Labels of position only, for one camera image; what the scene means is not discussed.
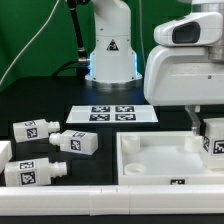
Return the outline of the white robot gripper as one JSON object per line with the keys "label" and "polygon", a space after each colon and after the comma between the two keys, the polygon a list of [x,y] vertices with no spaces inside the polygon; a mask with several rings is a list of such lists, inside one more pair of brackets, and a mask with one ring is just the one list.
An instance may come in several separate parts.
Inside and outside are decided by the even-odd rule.
{"label": "white robot gripper", "polygon": [[198,105],[224,104],[224,63],[206,47],[155,47],[149,54],[144,97],[153,106],[185,106],[192,132],[200,134]]}

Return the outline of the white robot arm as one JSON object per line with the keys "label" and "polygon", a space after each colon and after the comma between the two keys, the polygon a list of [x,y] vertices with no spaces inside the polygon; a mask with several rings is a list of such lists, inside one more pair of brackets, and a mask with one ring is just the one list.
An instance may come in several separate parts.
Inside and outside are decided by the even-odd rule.
{"label": "white robot arm", "polygon": [[157,26],[145,73],[131,47],[130,9],[122,0],[91,0],[96,45],[86,81],[98,88],[144,83],[153,106],[183,105],[200,132],[196,108],[224,104],[224,0],[191,0],[191,13]]}

